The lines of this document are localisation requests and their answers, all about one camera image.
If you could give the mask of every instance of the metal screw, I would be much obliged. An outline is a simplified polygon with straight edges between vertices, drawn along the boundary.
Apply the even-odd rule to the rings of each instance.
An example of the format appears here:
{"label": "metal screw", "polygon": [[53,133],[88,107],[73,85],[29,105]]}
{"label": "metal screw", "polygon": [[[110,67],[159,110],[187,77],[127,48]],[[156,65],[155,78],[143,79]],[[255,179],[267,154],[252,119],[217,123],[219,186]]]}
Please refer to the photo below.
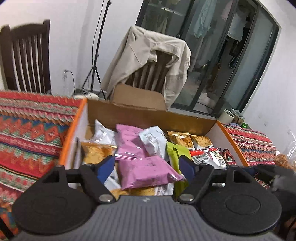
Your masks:
{"label": "metal screw", "polygon": [[99,196],[99,200],[101,202],[111,202],[113,200],[113,196],[110,194],[103,194]]}
{"label": "metal screw", "polygon": [[181,194],[180,199],[184,202],[191,202],[194,199],[194,196],[188,193]]}

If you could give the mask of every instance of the pink snack bag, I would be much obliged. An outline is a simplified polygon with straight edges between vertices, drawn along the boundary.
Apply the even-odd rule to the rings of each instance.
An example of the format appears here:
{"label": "pink snack bag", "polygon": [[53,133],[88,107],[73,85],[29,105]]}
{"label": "pink snack bag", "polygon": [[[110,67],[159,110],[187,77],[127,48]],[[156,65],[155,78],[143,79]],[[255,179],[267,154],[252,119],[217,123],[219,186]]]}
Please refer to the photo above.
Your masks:
{"label": "pink snack bag", "polygon": [[159,156],[134,160],[123,159],[119,162],[119,171],[122,175],[122,190],[163,185],[183,179]]}
{"label": "pink snack bag", "polygon": [[120,124],[116,125],[116,129],[119,134],[118,149],[115,153],[117,161],[142,159],[149,156],[139,137],[143,129]]}

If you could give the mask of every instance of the tape roll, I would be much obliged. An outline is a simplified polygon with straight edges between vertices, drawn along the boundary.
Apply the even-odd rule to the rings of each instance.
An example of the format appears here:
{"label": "tape roll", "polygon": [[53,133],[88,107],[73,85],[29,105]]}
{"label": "tape roll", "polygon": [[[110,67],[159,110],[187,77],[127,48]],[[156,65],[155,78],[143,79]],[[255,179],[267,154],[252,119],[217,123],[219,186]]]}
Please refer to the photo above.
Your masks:
{"label": "tape roll", "polygon": [[234,115],[229,110],[224,110],[220,115],[218,121],[223,124],[230,124],[234,119]]}

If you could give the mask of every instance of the beige jacket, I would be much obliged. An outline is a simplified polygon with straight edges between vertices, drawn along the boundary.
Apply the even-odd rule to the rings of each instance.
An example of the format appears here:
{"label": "beige jacket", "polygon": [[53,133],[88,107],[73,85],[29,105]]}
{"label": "beige jacket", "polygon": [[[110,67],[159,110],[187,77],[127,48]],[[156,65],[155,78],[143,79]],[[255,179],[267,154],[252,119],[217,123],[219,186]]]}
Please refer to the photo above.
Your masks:
{"label": "beige jacket", "polygon": [[172,55],[166,65],[168,73],[162,91],[166,106],[170,107],[187,80],[191,51],[183,40],[137,26],[127,32],[104,76],[101,88],[107,91],[107,96],[148,61],[157,62],[156,50]]}

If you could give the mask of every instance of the light stand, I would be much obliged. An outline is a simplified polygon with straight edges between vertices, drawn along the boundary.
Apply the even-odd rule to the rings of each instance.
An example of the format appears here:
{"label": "light stand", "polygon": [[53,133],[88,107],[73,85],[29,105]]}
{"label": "light stand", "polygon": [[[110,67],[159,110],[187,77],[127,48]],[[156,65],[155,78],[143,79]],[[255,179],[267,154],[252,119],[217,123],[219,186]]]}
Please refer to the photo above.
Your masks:
{"label": "light stand", "polygon": [[[97,46],[96,46],[96,54],[94,56],[94,65],[91,67],[91,70],[89,71],[89,74],[87,75],[83,85],[82,85],[82,89],[84,88],[84,85],[85,83],[87,82],[87,79],[89,78],[91,72],[92,72],[92,77],[91,77],[91,92],[93,91],[94,89],[94,74],[96,73],[97,77],[98,77],[98,80],[99,80],[99,83],[101,85],[101,80],[100,80],[100,76],[99,76],[99,73],[98,73],[98,69],[96,67],[96,61],[98,59],[98,51],[99,51],[99,46],[100,46],[100,41],[101,41],[101,37],[102,37],[102,32],[103,32],[103,28],[104,28],[104,23],[105,23],[105,20],[106,20],[106,16],[107,16],[107,12],[108,12],[108,8],[109,6],[111,5],[111,0],[108,0],[107,2],[107,5],[106,5],[106,9],[105,9],[105,13],[104,13],[104,17],[103,17],[103,20],[102,20],[102,24],[101,24],[101,29],[100,29],[100,34],[99,34],[99,38],[98,38],[98,43],[97,43]],[[104,91],[101,89],[102,93],[103,93],[103,96],[104,96],[104,99],[106,100],[106,97],[105,97],[105,93]]]}

